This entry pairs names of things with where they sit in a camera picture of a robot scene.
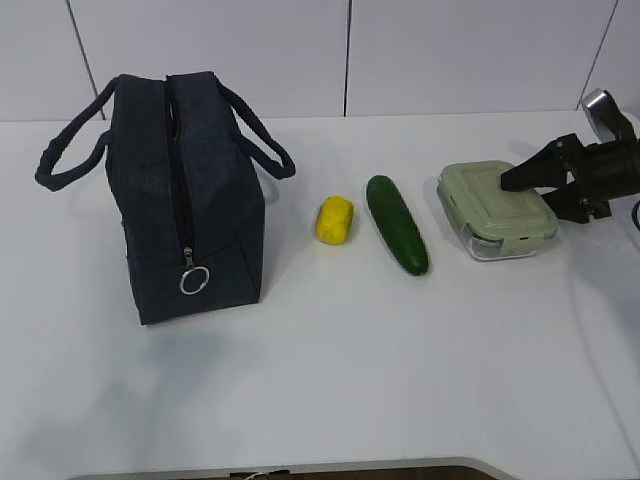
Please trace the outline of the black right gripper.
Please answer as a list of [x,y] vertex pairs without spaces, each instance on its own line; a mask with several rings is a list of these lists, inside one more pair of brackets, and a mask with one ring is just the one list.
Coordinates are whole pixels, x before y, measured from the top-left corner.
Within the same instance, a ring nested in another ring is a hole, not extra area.
[[557,188],[542,199],[561,220],[588,223],[608,218],[612,200],[639,192],[639,142],[585,146],[576,135],[566,135],[503,173],[500,186],[508,192]]

